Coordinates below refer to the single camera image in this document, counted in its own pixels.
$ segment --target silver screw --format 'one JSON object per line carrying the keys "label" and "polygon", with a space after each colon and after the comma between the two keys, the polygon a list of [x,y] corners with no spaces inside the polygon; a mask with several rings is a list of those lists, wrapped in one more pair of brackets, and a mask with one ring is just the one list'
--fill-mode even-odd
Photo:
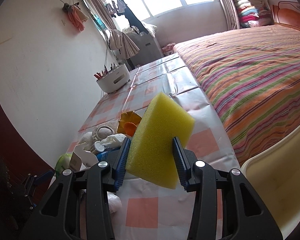
{"label": "silver screw", "polygon": [[204,167],[206,164],[204,163],[204,161],[196,161],[195,165],[198,167]]}
{"label": "silver screw", "polygon": [[238,176],[238,175],[240,175],[240,171],[238,170],[238,169],[233,169],[232,171],[231,171],[231,173],[233,174],[233,175],[235,175],[235,176]]}
{"label": "silver screw", "polygon": [[99,166],[100,168],[104,168],[104,167],[108,166],[108,163],[107,163],[107,162],[99,162],[99,163],[98,163],[98,166]]}
{"label": "silver screw", "polygon": [[66,170],[64,170],[63,172],[62,172],[62,174],[63,175],[65,175],[65,176],[68,176],[68,175],[70,175],[71,174],[71,169],[66,169]]}

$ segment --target striped bedspread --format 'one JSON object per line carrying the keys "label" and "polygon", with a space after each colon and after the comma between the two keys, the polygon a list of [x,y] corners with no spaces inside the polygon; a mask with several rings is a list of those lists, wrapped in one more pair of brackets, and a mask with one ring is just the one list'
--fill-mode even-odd
{"label": "striped bedspread", "polygon": [[174,47],[209,97],[242,165],[300,125],[300,32],[217,33]]}

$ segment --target yellow sponge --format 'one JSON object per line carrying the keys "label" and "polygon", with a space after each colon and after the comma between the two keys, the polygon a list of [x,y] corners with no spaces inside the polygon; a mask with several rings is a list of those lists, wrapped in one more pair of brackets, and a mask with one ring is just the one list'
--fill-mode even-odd
{"label": "yellow sponge", "polygon": [[150,102],[133,136],[126,170],[161,187],[175,189],[178,182],[172,139],[186,146],[194,118],[164,93]]}

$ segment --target orange headboard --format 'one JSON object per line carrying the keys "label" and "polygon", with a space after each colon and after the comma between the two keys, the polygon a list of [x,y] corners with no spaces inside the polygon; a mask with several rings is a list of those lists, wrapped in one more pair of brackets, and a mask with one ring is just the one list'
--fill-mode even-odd
{"label": "orange headboard", "polygon": [[286,26],[300,31],[300,4],[297,1],[268,0],[272,10],[274,24]]}

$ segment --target table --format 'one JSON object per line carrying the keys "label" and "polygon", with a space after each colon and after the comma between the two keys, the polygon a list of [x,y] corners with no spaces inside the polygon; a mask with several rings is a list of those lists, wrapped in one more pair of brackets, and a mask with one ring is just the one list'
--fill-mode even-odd
{"label": "table", "polygon": [[[150,101],[163,92],[196,120],[187,149],[215,169],[240,168],[216,111],[178,54],[131,71],[130,79],[117,92],[103,96],[78,131],[68,153],[72,153],[82,135],[93,131],[98,124],[118,121],[121,113],[132,110],[142,116]],[[112,214],[117,240],[187,239],[194,192],[185,192],[181,185],[171,190],[137,178],[125,179],[116,194],[122,202],[122,209]],[[222,200],[218,191],[219,238],[221,227]]]}

